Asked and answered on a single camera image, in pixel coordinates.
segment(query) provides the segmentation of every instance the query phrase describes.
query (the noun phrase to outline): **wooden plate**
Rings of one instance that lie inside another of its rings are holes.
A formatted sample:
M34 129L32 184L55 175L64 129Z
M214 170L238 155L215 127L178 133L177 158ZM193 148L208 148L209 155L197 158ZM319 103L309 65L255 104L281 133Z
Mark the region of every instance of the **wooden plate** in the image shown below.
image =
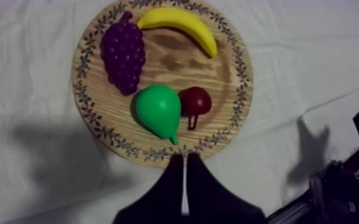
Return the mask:
M197 15L213 32L218 56L208 58L193 40L169 29L144 31L146 64L139 89L163 83L176 91L205 88L212 110L199 117L197 129L187 130L181 118L179 145L143 129L131 114L133 95L123 96L107 81L99 44L104 31L124 11L133 23L154 7L175 7ZM217 10L197 0L131 0L110 4L85 29L72 64L76 105L90 131L115 153L135 163L165 167L171 154L198 152L203 158L222 150L244 122L252 100L253 73L241 37Z

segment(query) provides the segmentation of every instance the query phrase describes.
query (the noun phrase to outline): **white tablecloth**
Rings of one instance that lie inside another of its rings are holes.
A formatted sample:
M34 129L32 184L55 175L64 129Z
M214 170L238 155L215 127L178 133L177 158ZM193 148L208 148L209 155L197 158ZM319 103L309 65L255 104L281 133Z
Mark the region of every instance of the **white tablecloth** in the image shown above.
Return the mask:
M74 104L73 51L109 3L0 0L0 223L110 223L162 173L104 149ZM359 0L208 3L246 43L255 88L240 133L205 162L270 214L359 147Z

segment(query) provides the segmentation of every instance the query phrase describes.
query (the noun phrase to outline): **purple grapes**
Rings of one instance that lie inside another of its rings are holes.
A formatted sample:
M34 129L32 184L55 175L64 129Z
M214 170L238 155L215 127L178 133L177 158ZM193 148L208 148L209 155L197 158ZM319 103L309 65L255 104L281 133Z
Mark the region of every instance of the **purple grapes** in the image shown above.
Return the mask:
M108 80L123 95L137 91L145 64L143 34L136 24L129 22L131 18L132 13L124 12L120 21L106 30L100 43Z

